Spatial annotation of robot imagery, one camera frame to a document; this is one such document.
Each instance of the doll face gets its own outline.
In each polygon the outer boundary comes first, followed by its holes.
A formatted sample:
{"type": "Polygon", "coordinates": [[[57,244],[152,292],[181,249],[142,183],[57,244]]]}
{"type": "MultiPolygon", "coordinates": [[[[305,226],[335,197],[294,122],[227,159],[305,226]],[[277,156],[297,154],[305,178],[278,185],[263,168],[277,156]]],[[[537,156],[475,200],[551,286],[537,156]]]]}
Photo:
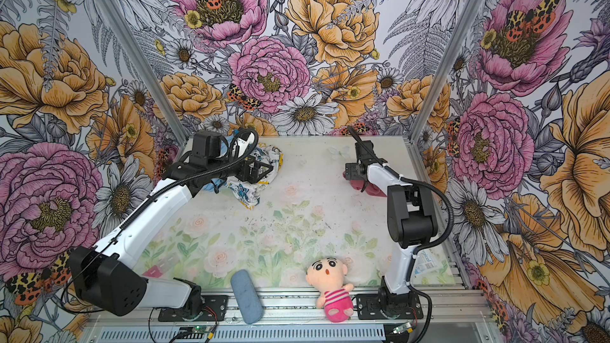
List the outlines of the doll face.
{"type": "Polygon", "coordinates": [[[347,265],[336,258],[324,258],[313,263],[307,270],[307,282],[318,291],[335,291],[343,286],[347,265]]]}

